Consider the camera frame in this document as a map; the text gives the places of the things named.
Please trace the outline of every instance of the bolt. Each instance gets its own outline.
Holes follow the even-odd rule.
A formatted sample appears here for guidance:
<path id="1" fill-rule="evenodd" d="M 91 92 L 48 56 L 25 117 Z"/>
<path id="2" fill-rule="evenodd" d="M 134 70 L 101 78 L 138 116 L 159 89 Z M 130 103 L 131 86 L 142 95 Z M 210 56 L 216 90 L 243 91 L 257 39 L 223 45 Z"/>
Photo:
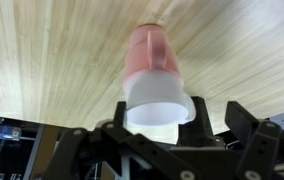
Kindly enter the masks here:
<path id="1" fill-rule="evenodd" d="M 193 172 L 184 170 L 180 173 L 181 180 L 195 180 Z"/>
<path id="2" fill-rule="evenodd" d="M 73 134 L 74 135 L 80 135 L 80 134 L 82 134 L 82 131 L 81 130 L 75 130 L 74 132 L 73 132 Z"/>
<path id="3" fill-rule="evenodd" d="M 106 128 L 108 128 L 108 129 L 114 128 L 114 125 L 112 123 L 109 123 L 109 124 L 106 125 Z"/>
<path id="4" fill-rule="evenodd" d="M 275 125 L 273 123 L 266 123 L 266 126 L 267 127 L 272 127 L 272 128 L 275 127 Z"/>
<path id="5" fill-rule="evenodd" d="M 247 180 L 261 180 L 260 174 L 250 170 L 245 172 L 245 177 Z"/>

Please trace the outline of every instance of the black metal bracket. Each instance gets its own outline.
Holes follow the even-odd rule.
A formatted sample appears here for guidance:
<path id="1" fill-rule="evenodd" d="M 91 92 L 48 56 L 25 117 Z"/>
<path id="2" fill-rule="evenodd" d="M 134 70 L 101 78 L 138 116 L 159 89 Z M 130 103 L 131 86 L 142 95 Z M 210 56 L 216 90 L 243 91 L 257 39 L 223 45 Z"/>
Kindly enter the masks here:
<path id="1" fill-rule="evenodd" d="M 210 141 L 215 137 L 204 100 L 193 97 L 193 101 L 197 118 L 179 127 L 180 146 L 164 149 L 143 135 L 131 134 L 121 124 L 125 119 L 125 103 L 120 103 L 113 122 L 92 132 L 83 128 L 66 132 L 43 179 L 85 179 L 98 162 L 106 162 L 125 180 L 264 180 L 274 177 L 275 160 L 284 161 L 284 153 L 279 152 L 284 151 L 284 136 L 276 124 L 269 121 L 255 124 L 257 120 L 243 107 L 230 102 L 226 122 L 231 131 L 234 127 L 251 129 L 246 133 L 232 131 L 245 144 L 244 153 L 226 150 Z"/>

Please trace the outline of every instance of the black plastic part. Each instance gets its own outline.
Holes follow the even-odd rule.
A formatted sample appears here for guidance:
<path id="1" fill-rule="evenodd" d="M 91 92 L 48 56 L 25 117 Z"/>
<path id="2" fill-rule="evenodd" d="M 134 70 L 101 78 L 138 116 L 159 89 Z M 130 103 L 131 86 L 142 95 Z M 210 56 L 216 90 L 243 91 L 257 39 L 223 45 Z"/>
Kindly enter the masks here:
<path id="1" fill-rule="evenodd" d="M 238 178 L 248 179 L 247 176 L 254 174 L 260 179 L 271 179 L 281 131 L 281 127 L 275 123 L 267 121 L 260 123 L 238 164 L 236 170 Z"/>
<path id="2" fill-rule="evenodd" d="M 179 125 L 177 146 L 218 146 L 213 135 L 205 101 L 200 97 L 192 97 L 196 109 L 195 120 Z"/>
<path id="3" fill-rule="evenodd" d="M 241 155 L 224 149 L 177 149 L 171 150 L 175 156 L 201 172 L 202 179 L 234 179 L 234 170 Z"/>
<path id="4" fill-rule="evenodd" d="M 123 126 L 126 123 L 126 102 L 124 101 L 118 102 L 115 109 L 113 121 L 121 126 Z"/>
<path id="5" fill-rule="evenodd" d="M 215 136 L 219 137 L 224 142 L 226 149 L 239 153 L 243 152 L 244 147 L 231 131 L 216 134 Z"/>
<path id="6" fill-rule="evenodd" d="M 102 132 L 119 143 L 122 149 L 120 154 L 122 165 L 124 165 L 122 166 L 122 178 L 124 179 L 131 177 L 132 180 L 135 180 L 139 177 L 136 175 L 142 173 L 135 172 L 137 173 L 136 175 L 131 174 L 132 172 L 130 172 L 128 167 L 130 167 L 132 159 L 142 167 L 141 170 L 152 170 L 143 172 L 145 176 L 146 174 L 150 175 L 152 172 L 151 174 L 154 177 L 147 176 L 149 179 L 158 179 L 160 177 L 161 179 L 180 179 L 180 173 L 183 170 L 191 171 L 196 177 L 199 175 L 194 168 L 188 166 L 179 158 L 172 156 L 143 135 L 137 134 L 132 136 L 123 127 L 113 123 L 103 125 Z"/>
<path id="7" fill-rule="evenodd" d="M 87 130 L 83 128 L 72 129 L 65 132 L 43 179 L 83 179 L 86 173 L 79 172 L 77 160 L 79 150 L 82 147 L 81 144 L 86 139 Z"/>
<path id="8" fill-rule="evenodd" d="M 225 124 L 245 147 L 259 126 L 259 121 L 239 103 L 230 101 L 227 104 Z"/>

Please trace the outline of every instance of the metal frame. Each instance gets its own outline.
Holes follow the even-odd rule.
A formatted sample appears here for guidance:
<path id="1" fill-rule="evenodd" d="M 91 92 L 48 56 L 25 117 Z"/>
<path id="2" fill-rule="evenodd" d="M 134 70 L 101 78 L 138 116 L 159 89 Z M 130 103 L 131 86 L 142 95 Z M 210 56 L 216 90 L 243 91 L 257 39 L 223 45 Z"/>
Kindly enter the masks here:
<path id="1" fill-rule="evenodd" d="M 34 140 L 34 144 L 33 144 L 33 147 L 32 147 L 32 151 L 31 151 L 31 154 L 30 154 L 30 158 L 29 158 L 28 164 L 27 164 L 26 169 L 25 169 L 23 180 L 29 180 L 30 179 L 31 172 L 32 172 L 32 169 L 33 169 L 33 165 L 34 165 L 35 158 L 36 158 L 36 154 L 38 152 L 40 142 L 41 142 L 41 139 L 42 139 L 44 126 L 45 126 L 44 124 L 39 125 L 38 131 L 37 131 L 37 134 L 36 134 L 36 137 L 35 137 L 35 140 Z"/>

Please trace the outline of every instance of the wooden ceiling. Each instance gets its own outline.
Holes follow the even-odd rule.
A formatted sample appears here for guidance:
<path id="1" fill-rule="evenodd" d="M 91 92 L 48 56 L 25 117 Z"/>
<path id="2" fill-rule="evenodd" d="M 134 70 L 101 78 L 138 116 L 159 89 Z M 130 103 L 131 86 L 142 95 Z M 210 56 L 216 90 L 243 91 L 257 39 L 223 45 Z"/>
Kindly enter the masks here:
<path id="1" fill-rule="evenodd" d="M 167 32 L 215 133 L 230 100 L 259 118 L 284 112 L 284 0 L 6 0 L 0 116 L 88 129 L 112 118 L 129 36 L 146 23 Z M 147 131 L 177 137 L 176 127 Z"/>

